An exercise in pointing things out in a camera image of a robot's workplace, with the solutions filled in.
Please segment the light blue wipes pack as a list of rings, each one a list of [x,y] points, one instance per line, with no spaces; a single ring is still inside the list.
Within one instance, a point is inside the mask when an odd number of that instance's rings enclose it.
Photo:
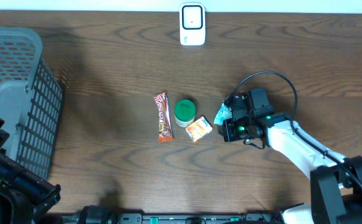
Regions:
[[[225,120],[231,118],[232,118],[231,109],[223,103],[214,118],[214,124],[222,126]]]

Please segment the orange snack packet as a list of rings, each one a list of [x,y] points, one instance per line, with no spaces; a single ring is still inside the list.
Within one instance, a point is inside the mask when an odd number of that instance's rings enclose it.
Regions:
[[[202,116],[195,122],[191,123],[188,127],[186,127],[185,130],[191,140],[193,142],[197,142],[204,136],[211,133],[213,128],[209,121],[204,116]]]

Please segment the green lid jar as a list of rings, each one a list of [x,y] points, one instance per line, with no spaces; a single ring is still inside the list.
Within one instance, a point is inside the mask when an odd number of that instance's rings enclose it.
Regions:
[[[192,124],[196,117],[196,106],[190,100],[180,100],[174,107],[176,124],[182,128]]]

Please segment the red Top chocolate bar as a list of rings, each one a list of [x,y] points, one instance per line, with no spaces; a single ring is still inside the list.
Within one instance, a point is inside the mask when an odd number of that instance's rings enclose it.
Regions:
[[[153,95],[158,108],[158,142],[169,142],[173,140],[173,129],[169,113],[169,101],[166,91]]]

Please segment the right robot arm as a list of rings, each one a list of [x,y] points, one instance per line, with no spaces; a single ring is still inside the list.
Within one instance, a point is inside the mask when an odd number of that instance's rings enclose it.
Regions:
[[[261,149],[283,154],[310,181],[311,202],[279,211],[275,223],[362,223],[361,156],[332,151],[290,115],[276,113],[263,88],[231,95],[221,109],[230,114],[219,131],[226,142],[260,139]]]

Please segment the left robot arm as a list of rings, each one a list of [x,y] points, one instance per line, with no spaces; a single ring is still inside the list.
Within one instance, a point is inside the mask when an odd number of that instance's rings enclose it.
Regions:
[[[61,188],[7,157],[3,124],[0,118],[0,223],[37,223],[59,202]]]

